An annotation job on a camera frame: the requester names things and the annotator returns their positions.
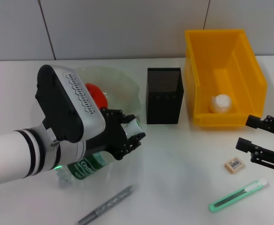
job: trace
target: barcode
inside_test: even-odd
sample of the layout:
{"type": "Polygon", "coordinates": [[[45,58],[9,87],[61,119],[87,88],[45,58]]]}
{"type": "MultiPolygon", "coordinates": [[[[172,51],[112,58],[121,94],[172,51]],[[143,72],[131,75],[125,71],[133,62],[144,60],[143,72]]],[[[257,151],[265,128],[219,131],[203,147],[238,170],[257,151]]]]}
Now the barcode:
{"type": "Polygon", "coordinates": [[[241,166],[241,164],[242,163],[237,158],[234,161],[229,163],[229,165],[232,167],[233,170],[241,166]]]}

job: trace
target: bottle label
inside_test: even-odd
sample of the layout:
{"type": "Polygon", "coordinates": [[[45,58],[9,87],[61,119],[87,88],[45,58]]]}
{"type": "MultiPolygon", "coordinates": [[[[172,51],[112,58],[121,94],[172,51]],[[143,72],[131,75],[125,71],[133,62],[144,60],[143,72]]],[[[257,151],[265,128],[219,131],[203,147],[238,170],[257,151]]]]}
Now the bottle label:
{"type": "Polygon", "coordinates": [[[83,180],[104,166],[100,164],[93,155],[91,155],[76,163],[71,163],[67,165],[67,167],[75,178],[83,180]]]}

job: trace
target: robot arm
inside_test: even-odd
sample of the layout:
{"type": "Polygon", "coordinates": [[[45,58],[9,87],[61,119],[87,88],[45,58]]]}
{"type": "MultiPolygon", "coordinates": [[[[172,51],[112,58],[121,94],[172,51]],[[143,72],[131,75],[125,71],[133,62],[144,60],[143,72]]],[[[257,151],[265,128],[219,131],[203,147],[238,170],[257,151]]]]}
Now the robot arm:
{"type": "MultiPolygon", "coordinates": [[[[260,128],[274,134],[274,117],[272,116],[267,116],[264,120],[260,120],[259,117],[250,115],[246,125],[254,129],[260,128]]],[[[244,152],[249,151],[251,153],[251,162],[274,169],[274,151],[252,144],[250,141],[241,137],[238,139],[236,148],[244,152]]]]}
{"type": "Polygon", "coordinates": [[[127,137],[122,124],[135,116],[98,109],[74,70],[44,65],[36,99],[45,115],[38,127],[0,135],[0,184],[107,151],[116,160],[136,149],[145,133],[127,137]]]}

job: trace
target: yellow plastic bin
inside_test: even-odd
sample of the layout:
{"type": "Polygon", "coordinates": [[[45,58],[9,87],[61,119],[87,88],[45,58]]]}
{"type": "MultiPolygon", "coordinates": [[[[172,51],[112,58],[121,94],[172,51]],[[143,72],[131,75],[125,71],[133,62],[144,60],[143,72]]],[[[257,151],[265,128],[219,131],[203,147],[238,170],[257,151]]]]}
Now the yellow plastic bin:
{"type": "Polygon", "coordinates": [[[194,123],[201,127],[242,127],[261,117],[267,82],[244,30],[187,30],[185,80],[194,123]],[[213,96],[227,94],[232,108],[213,113],[213,96]]]}

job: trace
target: tabletop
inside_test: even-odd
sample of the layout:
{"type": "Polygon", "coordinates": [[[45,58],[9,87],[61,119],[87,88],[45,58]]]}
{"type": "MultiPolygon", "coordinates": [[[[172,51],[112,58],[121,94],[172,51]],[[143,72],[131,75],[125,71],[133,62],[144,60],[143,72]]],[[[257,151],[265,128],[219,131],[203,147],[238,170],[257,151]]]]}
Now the tabletop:
{"type": "MultiPolygon", "coordinates": [[[[274,56],[258,56],[267,79],[264,116],[274,116],[274,56]]],[[[235,149],[239,137],[274,150],[274,135],[245,127],[204,131],[188,119],[183,99],[177,125],[146,125],[147,68],[181,67],[184,59],[53,60],[0,62],[0,134],[40,124],[44,115],[34,96],[44,64],[69,68],[106,66],[119,69],[140,87],[142,145],[69,188],[60,188],[54,170],[0,185],[0,225],[73,225],[128,185],[136,192],[92,222],[94,225],[268,225],[274,222],[274,170],[250,162],[235,149]],[[229,174],[223,165],[233,157],[246,167],[229,174]],[[209,203],[266,178],[269,186],[217,213],[209,203]]]]}

